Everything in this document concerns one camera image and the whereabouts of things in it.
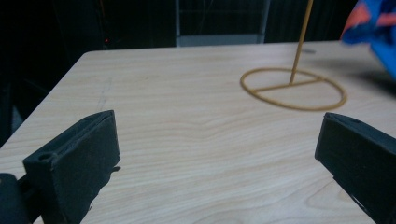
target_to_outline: dark background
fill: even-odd
[[[0,146],[85,52],[176,46],[175,0],[0,0]],[[337,40],[357,0],[316,0],[306,41]],[[265,43],[298,40],[307,0],[272,0]],[[261,0],[180,0],[181,35],[254,34]]]

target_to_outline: thin pole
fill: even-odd
[[[308,4],[306,6],[303,28],[301,29],[301,34],[300,34],[300,41],[298,42],[296,57],[294,58],[294,65],[293,65],[293,69],[291,70],[291,77],[290,77],[290,81],[289,81],[290,85],[293,83],[294,77],[296,75],[297,65],[298,65],[298,61],[300,60],[301,49],[303,47],[305,33],[306,33],[306,27],[308,26],[309,16],[311,15],[311,10],[312,10],[312,5],[314,5],[314,0],[308,0]]]

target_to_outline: red and blue object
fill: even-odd
[[[360,0],[341,37],[347,44],[369,43],[396,79],[396,0]]]

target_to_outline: table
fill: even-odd
[[[121,170],[83,223],[373,223],[314,159],[324,112],[268,105],[239,85],[249,69],[291,67],[295,49],[86,53],[2,147],[0,170],[20,178],[25,157],[79,119],[114,109]],[[299,67],[348,93],[332,112],[396,136],[395,85],[367,46],[304,49]],[[290,97],[326,100],[320,92]]]

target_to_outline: wood grain surface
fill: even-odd
[[[295,50],[89,52],[2,147],[0,171],[23,176],[29,154],[79,119],[114,109],[121,169],[83,223],[373,223],[314,159],[324,111],[268,105],[239,85],[249,69],[291,68]],[[368,47],[322,42],[303,52],[299,68],[331,77],[348,93],[333,113],[396,136],[396,86]],[[274,96],[309,105],[337,100],[320,85]]]

